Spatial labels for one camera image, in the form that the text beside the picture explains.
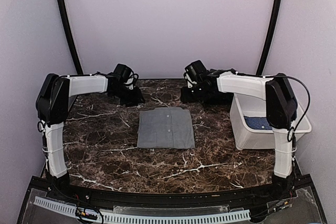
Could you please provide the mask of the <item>white plastic bin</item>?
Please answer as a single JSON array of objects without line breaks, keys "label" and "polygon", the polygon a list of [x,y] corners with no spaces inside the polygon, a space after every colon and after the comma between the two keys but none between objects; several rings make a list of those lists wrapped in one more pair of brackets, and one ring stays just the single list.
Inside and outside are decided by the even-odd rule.
[{"label": "white plastic bin", "polygon": [[244,116],[266,117],[266,102],[264,100],[235,94],[229,116],[237,149],[265,150],[275,148],[273,130],[253,130],[247,126],[244,120]]}]

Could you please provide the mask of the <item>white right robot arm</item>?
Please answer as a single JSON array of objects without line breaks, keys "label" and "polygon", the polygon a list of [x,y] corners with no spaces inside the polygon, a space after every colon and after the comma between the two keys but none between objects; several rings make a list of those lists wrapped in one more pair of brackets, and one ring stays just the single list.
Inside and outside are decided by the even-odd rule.
[{"label": "white right robot arm", "polygon": [[296,140],[312,131],[296,99],[291,77],[253,76],[232,70],[207,70],[201,62],[185,68],[183,102],[232,97],[229,118],[236,148],[275,151],[274,176],[287,179],[293,170]]}]

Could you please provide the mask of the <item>grey long sleeve shirt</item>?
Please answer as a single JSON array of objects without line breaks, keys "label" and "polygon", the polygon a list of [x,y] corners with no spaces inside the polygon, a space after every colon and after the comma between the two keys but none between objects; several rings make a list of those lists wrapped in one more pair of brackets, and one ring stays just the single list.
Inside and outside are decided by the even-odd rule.
[{"label": "grey long sleeve shirt", "polygon": [[180,107],[139,112],[138,148],[195,148],[190,111]]}]

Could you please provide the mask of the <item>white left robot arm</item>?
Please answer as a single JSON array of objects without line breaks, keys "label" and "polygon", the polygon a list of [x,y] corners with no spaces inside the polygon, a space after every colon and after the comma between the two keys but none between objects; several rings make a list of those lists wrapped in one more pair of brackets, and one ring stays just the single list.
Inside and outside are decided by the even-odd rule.
[{"label": "white left robot arm", "polygon": [[90,93],[106,93],[117,97],[121,105],[137,106],[145,99],[134,75],[123,77],[100,72],[83,75],[47,75],[36,100],[38,131],[43,138],[47,174],[52,179],[68,177],[64,158],[63,128],[68,118],[69,98]]}]

